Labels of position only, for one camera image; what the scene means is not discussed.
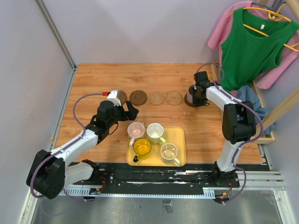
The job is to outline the pink cup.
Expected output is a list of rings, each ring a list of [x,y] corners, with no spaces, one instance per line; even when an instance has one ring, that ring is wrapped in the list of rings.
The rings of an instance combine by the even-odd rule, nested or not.
[[[127,132],[130,138],[129,146],[132,147],[138,139],[144,137],[145,127],[140,122],[133,122],[128,126]]]

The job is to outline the dark brown coaster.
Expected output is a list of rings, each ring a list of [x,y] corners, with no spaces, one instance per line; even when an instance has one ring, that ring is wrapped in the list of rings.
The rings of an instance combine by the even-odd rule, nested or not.
[[[127,95],[124,91],[119,91],[119,100],[121,104],[123,105],[127,101]]]
[[[136,90],[130,94],[129,100],[133,105],[143,105],[147,101],[147,94],[142,90]]]
[[[191,105],[191,104],[186,104],[186,105],[189,106],[189,107],[200,107],[200,106],[205,106],[206,101],[204,101],[202,99],[198,99],[196,97],[195,98],[193,97],[193,105]]]

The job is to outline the white cream cup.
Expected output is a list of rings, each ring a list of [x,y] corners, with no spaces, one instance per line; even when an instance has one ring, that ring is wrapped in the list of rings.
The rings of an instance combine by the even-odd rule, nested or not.
[[[152,123],[147,127],[147,136],[152,144],[166,144],[163,134],[164,128],[159,123]]]

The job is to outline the woven coaster back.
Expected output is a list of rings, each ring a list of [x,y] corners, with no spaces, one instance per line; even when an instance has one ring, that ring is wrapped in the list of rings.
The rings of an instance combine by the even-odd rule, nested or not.
[[[149,95],[149,102],[153,105],[160,105],[164,102],[164,100],[165,100],[165,96],[160,91],[152,92]]]

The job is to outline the woven coaster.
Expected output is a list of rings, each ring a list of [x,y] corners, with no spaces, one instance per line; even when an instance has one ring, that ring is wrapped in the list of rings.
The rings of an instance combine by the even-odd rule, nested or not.
[[[160,91],[152,92],[149,95],[149,102],[153,105],[160,105],[164,102],[164,100],[165,100],[165,96]]]
[[[165,99],[170,105],[179,105],[183,101],[183,95],[179,91],[169,91]]]

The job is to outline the woven coaster front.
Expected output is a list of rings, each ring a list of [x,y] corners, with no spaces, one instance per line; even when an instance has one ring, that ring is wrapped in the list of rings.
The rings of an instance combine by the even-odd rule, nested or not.
[[[169,91],[165,99],[170,105],[179,105],[183,101],[183,95],[179,91]]]

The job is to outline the purple black cup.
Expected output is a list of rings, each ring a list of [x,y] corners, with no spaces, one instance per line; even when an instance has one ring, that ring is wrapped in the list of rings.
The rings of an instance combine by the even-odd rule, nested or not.
[[[187,92],[186,95],[185,95],[185,99],[184,99],[184,101],[185,101],[186,104],[191,104],[191,105],[193,105],[193,96],[192,96],[192,94],[193,94],[193,89],[194,89],[194,85],[191,85],[191,86],[189,87],[189,89],[188,89],[188,92]]]

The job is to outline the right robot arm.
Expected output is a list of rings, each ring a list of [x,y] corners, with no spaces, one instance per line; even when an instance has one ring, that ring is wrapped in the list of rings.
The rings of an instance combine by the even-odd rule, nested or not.
[[[236,161],[243,146],[256,134],[253,105],[228,94],[221,86],[209,81],[205,71],[194,74],[195,85],[190,88],[192,104],[204,106],[213,102],[223,112],[224,147],[212,169],[212,182],[221,187],[236,178]]]

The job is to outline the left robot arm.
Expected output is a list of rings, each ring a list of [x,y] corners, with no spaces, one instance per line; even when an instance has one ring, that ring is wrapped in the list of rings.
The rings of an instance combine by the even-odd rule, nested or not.
[[[40,150],[32,163],[26,184],[35,198],[53,199],[68,185],[87,181],[94,185],[100,180],[96,164],[90,160],[71,163],[83,152],[101,143],[109,134],[110,128],[120,121],[134,121],[139,110],[126,101],[128,110],[112,101],[102,101],[90,123],[74,139],[52,152]]]

